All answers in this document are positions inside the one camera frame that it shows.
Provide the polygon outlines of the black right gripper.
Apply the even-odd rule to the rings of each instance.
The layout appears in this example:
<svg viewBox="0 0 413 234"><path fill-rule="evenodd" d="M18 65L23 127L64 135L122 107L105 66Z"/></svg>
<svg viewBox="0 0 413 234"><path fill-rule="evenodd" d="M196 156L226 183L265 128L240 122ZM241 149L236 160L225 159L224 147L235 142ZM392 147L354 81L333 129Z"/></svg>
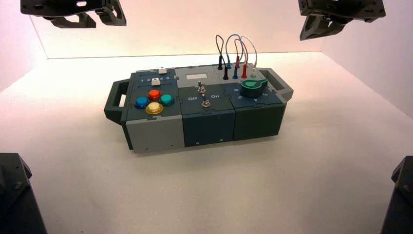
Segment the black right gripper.
<svg viewBox="0 0 413 234"><path fill-rule="evenodd" d="M300 41L336 35L352 20L372 22L386 16L381 0L300 0L298 4L300 14L307 16Z"/></svg>

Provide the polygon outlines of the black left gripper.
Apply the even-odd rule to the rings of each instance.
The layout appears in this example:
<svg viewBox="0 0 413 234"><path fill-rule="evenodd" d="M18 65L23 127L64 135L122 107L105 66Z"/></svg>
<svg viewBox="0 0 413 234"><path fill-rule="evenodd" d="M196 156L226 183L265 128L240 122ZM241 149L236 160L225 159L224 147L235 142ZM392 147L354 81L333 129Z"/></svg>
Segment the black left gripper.
<svg viewBox="0 0 413 234"><path fill-rule="evenodd" d="M96 22L84 12L94 11L109 26L126 26L127 21L118 0L21 0L20 12L39 16L63 29L96 28ZM64 16L76 15L78 21Z"/></svg>

